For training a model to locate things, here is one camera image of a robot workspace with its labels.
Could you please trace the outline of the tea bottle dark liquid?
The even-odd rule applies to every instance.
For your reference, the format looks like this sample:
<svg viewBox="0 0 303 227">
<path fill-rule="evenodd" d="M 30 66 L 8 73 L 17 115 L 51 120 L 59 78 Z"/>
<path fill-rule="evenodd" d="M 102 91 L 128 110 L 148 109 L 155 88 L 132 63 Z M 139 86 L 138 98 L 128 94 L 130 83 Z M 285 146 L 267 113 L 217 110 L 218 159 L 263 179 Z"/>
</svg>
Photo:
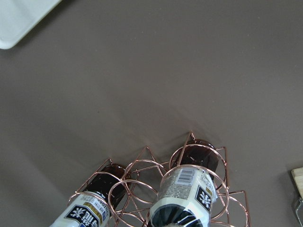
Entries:
<svg viewBox="0 0 303 227">
<path fill-rule="evenodd" d="M 219 157 L 205 140 L 190 140 L 179 148 L 171 171 L 162 180 L 155 203 L 150 208 L 150 227 L 208 227 L 217 199 L 213 175 Z"/>
</svg>

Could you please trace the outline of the tea bottle in basket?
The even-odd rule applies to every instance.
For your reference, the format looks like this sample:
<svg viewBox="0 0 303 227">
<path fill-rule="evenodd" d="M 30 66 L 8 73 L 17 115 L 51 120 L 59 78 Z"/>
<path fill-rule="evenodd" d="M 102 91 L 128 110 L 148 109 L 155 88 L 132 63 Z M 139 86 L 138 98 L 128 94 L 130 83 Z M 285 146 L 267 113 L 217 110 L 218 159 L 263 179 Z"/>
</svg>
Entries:
<svg viewBox="0 0 303 227">
<path fill-rule="evenodd" d="M 125 195 L 125 187 L 114 184 L 121 181 L 125 167 L 110 163 L 95 174 L 83 191 L 54 221 L 53 227 L 105 227 L 111 212 L 108 199 L 116 208 Z"/>
</svg>

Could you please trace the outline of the bamboo cutting board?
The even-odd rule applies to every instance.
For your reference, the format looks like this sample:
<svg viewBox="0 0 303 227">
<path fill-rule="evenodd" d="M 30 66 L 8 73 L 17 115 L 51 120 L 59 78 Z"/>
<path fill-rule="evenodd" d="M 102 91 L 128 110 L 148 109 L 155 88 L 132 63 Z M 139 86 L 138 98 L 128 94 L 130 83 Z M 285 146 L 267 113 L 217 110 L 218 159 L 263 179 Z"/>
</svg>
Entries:
<svg viewBox="0 0 303 227">
<path fill-rule="evenodd" d="M 291 171 L 294 182 L 300 194 L 300 197 L 303 197 L 303 167 L 293 169 Z"/>
</svg>

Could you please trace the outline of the white serving tray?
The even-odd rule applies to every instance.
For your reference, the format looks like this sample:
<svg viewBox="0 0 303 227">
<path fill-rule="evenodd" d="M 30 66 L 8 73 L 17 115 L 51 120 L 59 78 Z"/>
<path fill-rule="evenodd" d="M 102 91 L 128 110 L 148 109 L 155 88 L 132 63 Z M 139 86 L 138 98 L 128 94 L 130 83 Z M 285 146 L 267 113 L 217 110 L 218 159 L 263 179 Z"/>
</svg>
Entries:
<svg viewBox="0 0 303 227">
<path fill-rule="evenodd" d="M 5 50 L 15 46 L 59 3 L 59 0 L 2 0 L 0 48 Z"/>
</svg>

